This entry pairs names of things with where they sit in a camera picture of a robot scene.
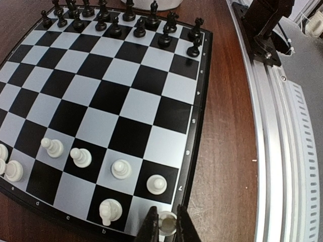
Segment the gray surface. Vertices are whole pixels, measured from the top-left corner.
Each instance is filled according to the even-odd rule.
[[[288,80],[302,86],[313,126],[319,168],[320,210],[323,211],[323,40],[306,37],[289,20],[283,19],[281,24],[296,53],[292,56],[281,54],[280,58]],[[322,216],[321,213],[318,241],[323,241]]]

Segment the black pawn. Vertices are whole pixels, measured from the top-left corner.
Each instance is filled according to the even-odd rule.
[[[146,35],[146,30],[144,28],[144,22],[142,19],[138,19],[137,28],[133,31],[133,35],[137,38],[142,38]]]
[[[126,11],[122,15],[122,18],[126,22],[134,21],[136,18],[135,13],[132,11],[132,7],[134,6],[133,0],[126,1]]]
[[[94,15],[94,9],[90,7],[89,0],[83,0],[83,3],[84,3],[84,10],[82,12],[82,16],[84,18],[92,17]]]
[[[97,31],[103,31],[106,29],[106,23],[103,20],[102,14],[98,14],[97,16],[97,24],[95,25],[95,29]]]
[[[73,28],[76,30],[83,29],[85,27],[83,21],[80,19],[79,12],[76,12],[75,19],[74,19],[72,25],[73,25]]]
[[[113,20],[112,20],[112,26],[110,29],[109,34],[111,36],[119,36],[121,35],[121,28],[119,27],[119,18],[118,16],[116,16]]]
[[[169,36],[169,33],[170,33],[170,27],[165,25],[164,26],[164,29],[163,29],[163,35],[161,35],[159,38],[158,38],[158,44],[161,46],[161,47],[168,47],[170,44],[171,44],[171,41],[172,39],[170,38]]]
[[[145,22],[146,26],[155,27],[156,25],[158,25],[157,9],[158,4],[157,1],[154,0],[150,5],[150,15]]]
[[[65,26],[67,25],[67,20],[66,20],[66,19],[64,19],[64,17],[63,17],[63,13],[64,13],[64,10],[63,10],[63,9],[60,9],[60,10],[58,10],[58,12],[57,12],[57,16],[58,16],[58,18],[59,18],[59,20],[58,20],[58,22],[57,22],[57,26],[58,26],[59,28],[63,28],[63,27],[65,27]]]
[[[201,26],[203,25],[204,20],[202,18],[195,19],[195,26],[188,32],[188,37],[191,40],[201,37]]]
[[[47,16],[46,11],[41,11],[42,15],[42,25],[46,28],[50,27],[52,25],[51,19]]]
[[[190,57],[198,57],[200,55],[200,51],[198,47],[201,45],[201,39],[196,38],[193,41],[193,46],[187,49],[187,55]]]

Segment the white chess piece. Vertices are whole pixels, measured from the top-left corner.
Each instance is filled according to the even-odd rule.
[[[103,225],[110,226],[111,222],[121,217],[122,206],[114,199],[106,199],[100,204],[99,212]]]
[[[52,158],[60,157],[64,151],[63,144],[59,140],[43,138],[41,140],[41,146],[47,150],[48,155]]]
[[[152,175],[147,180],[147,189],[154,195],[160,195],[166,191],[167,181],[161,175]]]
[[[117,179],[126,179],[131,175],[132,168],[128,161],[120,159],[112,164],[111,172]]]
[[[11,182],[18,182],[22,178],[22,165],[16,160],[11,160],[8,164],[3,159],[0,159],[0,175],[6,175],[6,178]]]
[[[91,153],[86,149],[73,148],[70,152],[76,166],[80,168],[88,167],[91,164]]]

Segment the white container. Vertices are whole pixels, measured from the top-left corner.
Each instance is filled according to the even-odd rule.
[[[158,11],[164,11],[168,9],[174,9],[181,4],[183,0],[157,0],[158,3]],[[153,2],[153,0],[133,0],[133,3],[135,4],[134,8],[142,9],[142,10],[149,10],[150,11],[150,5]]]

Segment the table surface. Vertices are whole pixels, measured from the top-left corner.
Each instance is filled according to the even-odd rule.
[[[109,7],[124,9],[120,0]],[[52,7],[50,0],[0,1],[0,62]],[[250,93],[237,34],[223,0],[184,0],[180,21],[214,33],[210,79],[189,214],[203,242],[253,241],[257,211],[257,163]],[[0,239],[94,241],[28,211],[0,194]]]

